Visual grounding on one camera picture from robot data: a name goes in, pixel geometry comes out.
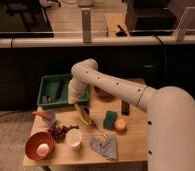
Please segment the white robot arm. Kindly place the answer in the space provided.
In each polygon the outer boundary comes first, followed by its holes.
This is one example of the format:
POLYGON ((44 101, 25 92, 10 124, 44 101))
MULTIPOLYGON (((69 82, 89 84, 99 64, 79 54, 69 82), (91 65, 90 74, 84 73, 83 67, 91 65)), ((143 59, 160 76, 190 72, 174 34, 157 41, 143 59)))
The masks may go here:
POLYGON ((195 171, 195 100, 187 91, 103 74, 93 59, 74 64, 71 74, 69 103, 93 85, 147 113, 148 171, 195 171))

